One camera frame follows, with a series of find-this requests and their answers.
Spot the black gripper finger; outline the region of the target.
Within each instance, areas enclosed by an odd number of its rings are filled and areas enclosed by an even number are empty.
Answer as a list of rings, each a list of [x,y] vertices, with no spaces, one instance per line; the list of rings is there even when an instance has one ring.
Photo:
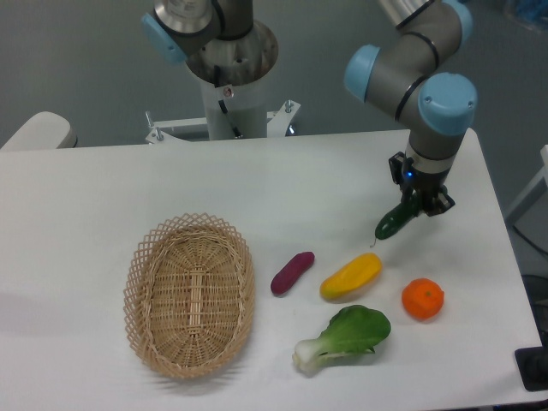
[[[455,205],[455,201],[449,196],[446,186],[423,192],[421,201],[422,211],[428,217],[444,214]]]
[[[407,203],[414,191],[412,187],[414,172],[411,169],[411,163],[411,159],[407,158],[403,152],[397,152],[389,158],[390,175],[400,189],[402,203]]]

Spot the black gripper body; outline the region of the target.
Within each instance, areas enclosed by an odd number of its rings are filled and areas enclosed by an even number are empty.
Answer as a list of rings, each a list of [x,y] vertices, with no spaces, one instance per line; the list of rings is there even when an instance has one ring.
[[[445,180],[450,166],[444,161],[408,157],[403,160],[402,191],[417,194],[421,203],[451,203]]]

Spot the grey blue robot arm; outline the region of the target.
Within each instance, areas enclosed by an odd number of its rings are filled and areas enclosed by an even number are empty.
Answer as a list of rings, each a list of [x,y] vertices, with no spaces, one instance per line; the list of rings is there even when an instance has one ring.
[[[402,201],[417,200],[429,216],[454,204],[445,188],[464,134],[474,120],[477,92],[440,65],[463,47],[472,16],[457,1],[383,1],[399,33],[389,49],[361,47],[343,76],[357,99],[409,130],[408,145],[390,161]],[[277,41],[253,16],[250,1],[157,1],[141,20],[152,46],[169,63],[185,64],[202,84],[214,140],[267,135],[261,81],[274,67]]]

